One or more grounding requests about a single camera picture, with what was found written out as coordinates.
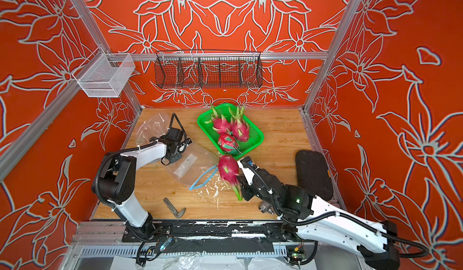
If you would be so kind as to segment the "clear zip-top bag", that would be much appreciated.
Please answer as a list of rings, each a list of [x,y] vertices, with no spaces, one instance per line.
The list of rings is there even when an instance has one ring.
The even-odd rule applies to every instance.
[[[167,134],[171,117],[165,113],[155,113],[144,121],[136,130],[136,144],[139,146],[150,143],[152,137],[158,138]]]
[[[204,187],[218,172],[218,162],[216,154],[192,143],[186,147],[180,158],[166,167],[166,170],[188,190],[197,190]]]

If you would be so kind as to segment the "green plastic perforated basket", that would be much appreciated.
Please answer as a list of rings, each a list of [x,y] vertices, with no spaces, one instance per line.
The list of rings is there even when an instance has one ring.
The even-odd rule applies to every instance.
[[[264,141],[263,132],[244,115],[243,107],[225,103],[197,118],[197,124],[220,154],[243,158]]]

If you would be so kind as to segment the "pink dragon fruit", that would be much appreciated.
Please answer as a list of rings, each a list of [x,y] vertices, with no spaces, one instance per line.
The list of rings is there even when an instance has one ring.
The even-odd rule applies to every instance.
[[[205,124],[212,125],[213,130],[221,134],[230,134],[232,132],[231,125],[223,114],[219,115],[216,108],[211,106],[211,115],[209,119],[205,121]]]
[[[231,133],[240,142],[247,142],[250,138],[250,127],[244,120],[245,108],[237,107],[235,114],[231,114]]]

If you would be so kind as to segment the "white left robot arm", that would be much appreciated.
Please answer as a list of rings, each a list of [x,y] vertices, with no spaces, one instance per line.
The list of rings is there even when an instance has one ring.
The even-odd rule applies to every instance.
[[[191,139],[173,113],[166,134],[152,137],[146,145],[109,152],[102,159],[92,191],[140,241],[152,242],[161,237],[162,231],[155,228],[152,215],[136,198],[137,170],[156,161],[164,166],[172,165],[180,160],[190,144]]]

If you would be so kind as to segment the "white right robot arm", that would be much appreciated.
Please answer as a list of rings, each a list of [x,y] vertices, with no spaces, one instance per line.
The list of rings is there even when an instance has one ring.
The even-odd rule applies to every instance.
[[[360,218],[299,186],[283,184],[250,157],[239,160],[238,166],[243,198],[257,197],[269,204],[283,233],[341,248],[362,257],[375,270],[397,270],[402,259],[430,253],[423,244],[398,237],[395,223]]]

